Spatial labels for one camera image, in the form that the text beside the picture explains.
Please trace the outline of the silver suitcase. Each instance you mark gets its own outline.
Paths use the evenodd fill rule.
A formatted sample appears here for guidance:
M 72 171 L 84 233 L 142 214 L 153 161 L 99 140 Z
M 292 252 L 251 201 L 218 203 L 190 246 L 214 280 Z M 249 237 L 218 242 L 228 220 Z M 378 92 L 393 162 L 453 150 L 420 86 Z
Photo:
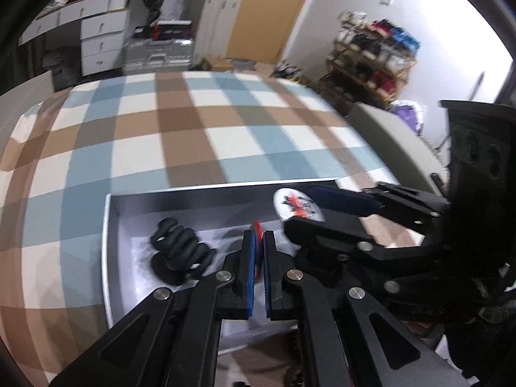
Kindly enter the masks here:
M 193 64 L 194 42 L 189 38 L 133 39 L 123 47 L 123 74 L 188 71 Z

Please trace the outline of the white round pin badge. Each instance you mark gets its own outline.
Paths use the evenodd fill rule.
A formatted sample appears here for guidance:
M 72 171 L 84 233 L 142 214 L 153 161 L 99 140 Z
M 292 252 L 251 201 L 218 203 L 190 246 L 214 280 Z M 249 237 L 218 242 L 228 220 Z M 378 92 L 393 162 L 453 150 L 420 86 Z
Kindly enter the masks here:
M 281 221 L 304 218 L 323 222 L 324 216 L 318 205 L 302 191 L 281 188 L 273 196 L 273 205 Z

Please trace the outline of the wooden shoe rack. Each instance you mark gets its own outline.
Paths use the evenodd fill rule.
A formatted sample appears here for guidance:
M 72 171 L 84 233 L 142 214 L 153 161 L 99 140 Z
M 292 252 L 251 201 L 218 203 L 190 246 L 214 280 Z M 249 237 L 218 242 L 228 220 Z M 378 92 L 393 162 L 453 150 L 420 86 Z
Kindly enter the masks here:
M 325 66 L 335 86 L 351 101 L 387 110 L 408 86 L 421 42 L 390 20 L 367 20 L 360 11 L 343 11 Z

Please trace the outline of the red China pin badge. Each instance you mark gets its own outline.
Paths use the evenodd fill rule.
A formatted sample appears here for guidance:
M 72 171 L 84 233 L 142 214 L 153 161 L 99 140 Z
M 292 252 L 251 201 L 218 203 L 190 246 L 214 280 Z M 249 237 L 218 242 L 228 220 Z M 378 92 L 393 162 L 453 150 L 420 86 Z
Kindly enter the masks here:
M 253 231 L 256 235 L 254 279 L 259 281 L 263 272 L 263 227 L 259 221 L 253 222 Z

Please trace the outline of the grey cardboard box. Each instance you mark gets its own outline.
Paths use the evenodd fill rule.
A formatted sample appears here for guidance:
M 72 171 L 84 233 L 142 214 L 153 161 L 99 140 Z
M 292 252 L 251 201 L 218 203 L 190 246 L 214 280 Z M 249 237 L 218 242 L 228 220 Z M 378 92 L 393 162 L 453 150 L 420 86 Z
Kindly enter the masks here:
M 272 231 L 279 251 L 297 246 L 283 234 L 283 221 L 306 212 L 319 221 L 328 213 L 309 195 L 317 180 L 286 180 L 191 186 L 166 191 L 109 194 L 102 229 L 102 291 L 110 327 L 160 287 L 178 292 L 193 287 L 199 267 L 193 252 L 222 267 L 241 248 L 246 230 Z

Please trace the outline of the grey bed footboard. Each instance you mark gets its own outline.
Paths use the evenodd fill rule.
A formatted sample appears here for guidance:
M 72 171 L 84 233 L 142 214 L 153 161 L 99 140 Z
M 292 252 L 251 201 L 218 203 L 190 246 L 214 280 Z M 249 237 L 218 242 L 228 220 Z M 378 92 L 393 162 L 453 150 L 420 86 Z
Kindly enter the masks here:
M 400 184 L 440 193 L 431 176 L 437 174 L 446 183 L 448 170 L 402 119 L 385 110 L 357 102 L 346 120 L 387 165 Z

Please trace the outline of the plaid bed sheet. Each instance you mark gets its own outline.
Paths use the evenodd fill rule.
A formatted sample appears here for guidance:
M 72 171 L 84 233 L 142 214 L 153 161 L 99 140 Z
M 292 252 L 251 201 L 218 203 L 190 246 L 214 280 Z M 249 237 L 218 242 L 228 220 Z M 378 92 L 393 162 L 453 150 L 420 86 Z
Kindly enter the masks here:
M 390 182 L 317 94 L 255 74 L 91 81 L 22 114 L 1 159 L 1 338 L 35 386 L 107 328 L 101 281 L 109 194 L 336 178 Z

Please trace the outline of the wooden door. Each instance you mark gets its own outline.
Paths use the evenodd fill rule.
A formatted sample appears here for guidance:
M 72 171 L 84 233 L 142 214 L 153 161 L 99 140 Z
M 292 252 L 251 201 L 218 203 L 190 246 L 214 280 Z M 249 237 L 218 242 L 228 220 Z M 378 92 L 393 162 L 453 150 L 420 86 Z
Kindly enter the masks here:
M 296 22 L 304 0 L 241 0 L 227 56 L 274 64 Z

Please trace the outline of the white drawer desk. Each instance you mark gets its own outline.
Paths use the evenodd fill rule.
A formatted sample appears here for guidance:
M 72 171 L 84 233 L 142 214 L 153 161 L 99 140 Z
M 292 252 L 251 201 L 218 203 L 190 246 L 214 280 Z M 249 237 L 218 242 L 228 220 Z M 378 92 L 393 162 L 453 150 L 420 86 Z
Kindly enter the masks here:
M 38 15 L 18 44 L 71 25 L 78 30 L 72 41 L 80 42 L 81 72 L 90 76 L 122 67 L 128 22 L 129 0 L 80 0 Z

